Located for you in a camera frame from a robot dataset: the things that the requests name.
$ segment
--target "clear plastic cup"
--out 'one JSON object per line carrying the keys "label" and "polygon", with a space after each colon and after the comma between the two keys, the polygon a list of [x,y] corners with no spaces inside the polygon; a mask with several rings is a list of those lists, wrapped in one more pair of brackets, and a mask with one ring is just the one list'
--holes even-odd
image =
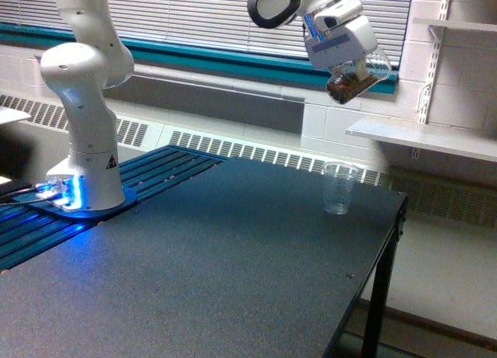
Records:
{"label": "clear plastic cup", "polygon": [[346,214],[352,200],[352,191],[359,169],[342,162],[327,162],[324,166],[325,211],[330,214]]}

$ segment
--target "window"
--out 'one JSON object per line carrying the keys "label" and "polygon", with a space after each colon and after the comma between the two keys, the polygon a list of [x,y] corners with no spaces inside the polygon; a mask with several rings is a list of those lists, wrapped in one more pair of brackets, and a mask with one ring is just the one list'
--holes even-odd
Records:
{"label": "window", "polygon": [[[380,45],[394,64],[401,57],[411,0],[361,0]],[[277,30],[256,26],[247,0],[109,0],[123,37],[218,49],[306,57],[302,22]],[[66,30],[55,0],[0,0],[0,22]]]}

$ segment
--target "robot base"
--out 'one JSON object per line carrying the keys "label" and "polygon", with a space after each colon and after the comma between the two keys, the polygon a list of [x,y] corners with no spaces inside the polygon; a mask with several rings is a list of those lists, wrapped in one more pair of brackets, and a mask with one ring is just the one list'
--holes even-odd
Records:
{"label": "robot base", "polygon": [[[135,193],[132,189],[128,189],[127,187],[123,188],[124,192],[124,203],[121,205],[106,209],[106,210],[89,210],[86,212],[65,212],[51,203],[44,201],[41,203],[33,203],[27,204],[29,207],[32,207],[35,210],[40,210],[46,214],[50,214],[55,217],[65,218],[72,221],[104,221],[109,218],[118,215],[119,213],[128,210],[132,206],[137,203],[137,193]],[[15,201],[23,202],[37,199],[35,193],[25,193],[23,195],[16,196],[14,198]]]}

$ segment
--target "window sill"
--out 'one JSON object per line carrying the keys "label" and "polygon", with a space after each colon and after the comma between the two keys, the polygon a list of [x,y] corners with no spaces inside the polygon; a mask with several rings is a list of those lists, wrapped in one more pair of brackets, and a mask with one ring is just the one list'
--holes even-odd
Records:
{"label": "window sill", "polygon": [[[53,47],[61,42],[74,41],[74,34],[66,30],[55,30],[37,26],[16,26],[0,23],[0,40],[23,46]],[[327,71],[316,71],[306,60],[271,57],[258,54],[189,47],[170,43],[123,38],[136,60],[218,71],[249,78],[285,81],[289,85],[316,86],[322,88],[329,78]],[[369,89],[369,92],[394,94],[398,72]]]}

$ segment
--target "black table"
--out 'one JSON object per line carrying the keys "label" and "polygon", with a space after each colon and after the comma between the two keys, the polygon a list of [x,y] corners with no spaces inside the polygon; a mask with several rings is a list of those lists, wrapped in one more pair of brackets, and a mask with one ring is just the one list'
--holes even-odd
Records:
{"label": "black table", "polygon": [[228,160],[0,276],[2,357],[321,357],[373,268],[374,356],[404,194]]}

